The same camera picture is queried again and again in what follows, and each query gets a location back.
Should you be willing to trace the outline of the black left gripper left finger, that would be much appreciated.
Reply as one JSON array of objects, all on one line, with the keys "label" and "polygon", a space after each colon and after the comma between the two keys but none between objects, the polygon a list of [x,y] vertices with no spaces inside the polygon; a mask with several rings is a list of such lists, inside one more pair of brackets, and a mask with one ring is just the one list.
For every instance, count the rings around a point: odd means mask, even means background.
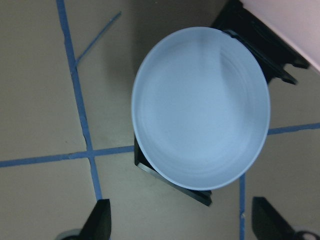
[{"label": "black left gripper left finger", "polygon": [[79,233],[80,240],[109,240],[112,232],[111,204],[100,199]]}]

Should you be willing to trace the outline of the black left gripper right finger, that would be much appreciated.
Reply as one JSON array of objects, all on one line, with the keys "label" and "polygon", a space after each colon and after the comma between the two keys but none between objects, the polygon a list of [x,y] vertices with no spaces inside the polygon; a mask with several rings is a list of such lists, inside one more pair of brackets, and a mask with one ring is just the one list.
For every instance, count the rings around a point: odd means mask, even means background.
[{"label": "black left gripper right finger", "polygon": [[252,199],[251,228],[258,240],[303,239],[265,197]]}]

